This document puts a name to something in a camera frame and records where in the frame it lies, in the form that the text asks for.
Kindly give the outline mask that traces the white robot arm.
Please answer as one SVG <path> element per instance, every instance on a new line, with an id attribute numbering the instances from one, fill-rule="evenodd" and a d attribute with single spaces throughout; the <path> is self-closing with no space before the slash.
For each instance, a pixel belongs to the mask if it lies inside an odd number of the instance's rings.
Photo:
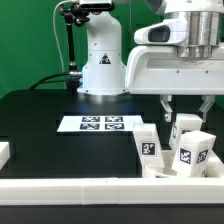
<path id="1" fill-rule="evenodd" d="M 162 22 L 134 33 L 123 64 L 121 27 L 107 12 L 90 16 L 88 59 L 78 91 L 93 97 L 156 94 L 164 105 L 173 95 L 224 94 L 224 0 L 145 0 Z"/>

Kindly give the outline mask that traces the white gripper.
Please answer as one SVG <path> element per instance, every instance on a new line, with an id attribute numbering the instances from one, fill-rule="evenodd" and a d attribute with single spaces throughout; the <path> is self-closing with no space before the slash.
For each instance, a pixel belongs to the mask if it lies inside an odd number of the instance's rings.
<path id="1" fill-rule="evenodd" d="M 171 95 L 204 95 L 199 108 L 202 119 L 224 95 L 224 45 L 210 58 L 179 58 L 172 46 L 138 46 L 128 58 L 126 88 L 132 94 L 160 96 L 165 121 L 172 120 Z"/>

